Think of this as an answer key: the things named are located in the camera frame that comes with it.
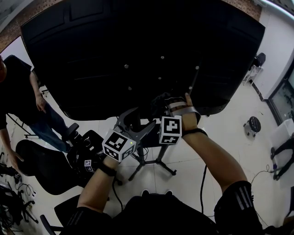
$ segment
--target black t-shirt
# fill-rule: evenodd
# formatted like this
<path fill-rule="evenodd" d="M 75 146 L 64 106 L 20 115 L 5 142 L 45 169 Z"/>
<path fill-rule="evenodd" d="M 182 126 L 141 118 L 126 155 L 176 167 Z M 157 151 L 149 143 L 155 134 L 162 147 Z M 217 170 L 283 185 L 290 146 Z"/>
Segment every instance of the black t-shirt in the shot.
<path fill-rule="evenodd" d="M 16 115 L 27 125 L 36 123 L 40 112 L 29 81 L 31 66 L 13 55 L 8 56 L 3 62 L 7 68 L 7 75 L 0 83 L 0 129 L 6 128 L 7 113 Z"/>
<path fill-rule="evenodd" d="M 215 206 L 215 222 L 174 196 L 135 196 L 113 219 L 85 207 L 77 208 L 61 234 L 163 230 L 187 234 L 261 235 L 264 233 L 253 206 L 249 182 L 236 182 L 227 188 Z"/>

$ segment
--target white box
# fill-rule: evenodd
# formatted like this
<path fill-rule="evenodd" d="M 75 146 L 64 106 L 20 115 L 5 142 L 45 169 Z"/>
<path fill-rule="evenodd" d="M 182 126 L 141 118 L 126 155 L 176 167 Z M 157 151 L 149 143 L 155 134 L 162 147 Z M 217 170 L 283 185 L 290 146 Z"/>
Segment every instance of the white box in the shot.
<path fill-rule="evenodd" d="M 135 152 L 136 141 L 133 141 L 121 133 L 109 129 L 102 142 L 103 152 L 118 162 Z"/>
<path fill-rule="evenodd" d="M 176 145 L 182 136 L 182 117 L 162 117 L 159 129 L 159 143 Z"/>

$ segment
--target wrist strap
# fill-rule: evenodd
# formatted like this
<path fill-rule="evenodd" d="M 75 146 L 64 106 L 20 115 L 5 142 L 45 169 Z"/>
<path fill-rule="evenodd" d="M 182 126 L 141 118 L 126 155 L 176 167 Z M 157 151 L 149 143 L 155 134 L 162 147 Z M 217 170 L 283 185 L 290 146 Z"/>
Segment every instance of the wrist strap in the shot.
<path fill-rule="evenodd" d="M 116 170 L 113 170 L 113 169 L 109 168 L 108 166 L 104 165 L 103 162 L 101 162 L 99 164 L 99 169 L 111 177 L 116 175 Z"/>
<path fill-rule="evenodd" d="M 192 133 L 197 133 L 197 132 L 201 132 L 202 134 L 208 136 L 208 135 L 206 134 L 205 131 L 203 131 L 203 130 L 200 129 L 200 128 L 196 128 L 196 129 L 193 129 L 193 130 L 185 130 L 185 131 L 183 131 L 182 138 L 183 138 L 185 135 L 187 135 L 187 134 L 192 134 Z"/>

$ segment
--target person's right hand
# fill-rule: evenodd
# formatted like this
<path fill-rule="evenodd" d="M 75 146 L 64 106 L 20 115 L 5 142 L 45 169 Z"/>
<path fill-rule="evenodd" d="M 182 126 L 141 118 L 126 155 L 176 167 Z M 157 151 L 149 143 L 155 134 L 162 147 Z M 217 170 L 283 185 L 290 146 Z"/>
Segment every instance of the person's right hand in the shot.
<path fill-rule="evenodd" d="M 193 106 L 191 97 L 188 93 L 185 93 L 188 106 Z M 194 112 L 186 113 L 182 115 L 182 130 L 193 130 L 197 128 L 197 117 Z"/>
<path fill-rule="evenodd" d="M 21 156 L 19 156 L 19 154 L 17 154 L 13 150 L 8 151 L 8 157 L 9 157 L 9 160 L 10 160 L 10 162 L 12 164 L 12 167 L 19 172 L 17 159 L 21 160 L 22 162 L 24 161 L 24 159 Z"/>

